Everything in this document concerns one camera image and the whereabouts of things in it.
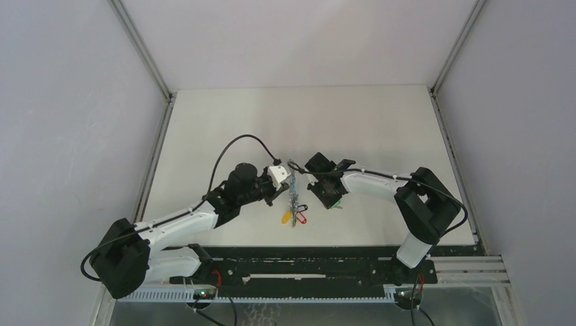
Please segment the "green tagged key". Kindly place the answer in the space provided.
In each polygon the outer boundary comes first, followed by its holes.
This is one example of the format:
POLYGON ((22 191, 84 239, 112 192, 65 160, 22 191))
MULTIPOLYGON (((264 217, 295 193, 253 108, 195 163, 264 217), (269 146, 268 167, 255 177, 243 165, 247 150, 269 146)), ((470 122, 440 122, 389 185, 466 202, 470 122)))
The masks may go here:
POLYGON ((342 204, 340 201, 337 201, 334 205, 330 207, 330 209, 343 209, 342 204))

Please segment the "round key organizer with rings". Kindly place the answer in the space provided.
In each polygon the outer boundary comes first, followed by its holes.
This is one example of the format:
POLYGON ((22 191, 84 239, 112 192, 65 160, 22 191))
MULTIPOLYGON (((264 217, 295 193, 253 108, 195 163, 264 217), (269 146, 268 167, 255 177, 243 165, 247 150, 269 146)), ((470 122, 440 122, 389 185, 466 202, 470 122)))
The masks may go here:
POLYGON ((289 203, 290 208, 293 213, 298 210, 299 206, 299 197, 298 197, 298 186, 296 180, 296 169, 294 169, 295 162, 292 159, 289 159, 287 162, 290 178, 289 178, 289 203))

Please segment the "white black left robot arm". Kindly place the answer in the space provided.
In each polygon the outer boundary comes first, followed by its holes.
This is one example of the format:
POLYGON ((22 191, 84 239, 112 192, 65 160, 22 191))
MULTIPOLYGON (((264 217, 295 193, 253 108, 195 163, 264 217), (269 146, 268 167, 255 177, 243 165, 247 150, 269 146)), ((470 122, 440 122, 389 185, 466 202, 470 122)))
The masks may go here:
POLYGON ((204 283, 212 275, 211 263, 189 245, 178 248, 178 242, 223 226, 238 217, 245 205, 261 200, 272 205, 289 189, 290 175, 281 165, 267 166, 259 175, 254 165, 240 163, 188 209, 151 221, 115 221, 84 262, 114 299, 130 295, 145 283, 176 276, 204 283))

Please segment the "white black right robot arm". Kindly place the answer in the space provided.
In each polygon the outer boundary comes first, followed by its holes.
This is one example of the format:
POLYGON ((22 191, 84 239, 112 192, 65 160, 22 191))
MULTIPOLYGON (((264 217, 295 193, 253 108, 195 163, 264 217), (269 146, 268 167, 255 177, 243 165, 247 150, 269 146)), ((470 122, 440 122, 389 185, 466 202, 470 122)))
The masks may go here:
POLYGON ((347 194, 362 194, 395 203, 408 228, 408 235, 397 250, 393 276, 411 282, 420 272, 420 263, 442 237, 454 229, 452 222, 466 213, 456 199, 428 168, 412 173, 393 174, 366 169, 354 160, 339 163, 318 152, 299 173, 309 179, 310 190, 327 209, 335 207, 347 194))

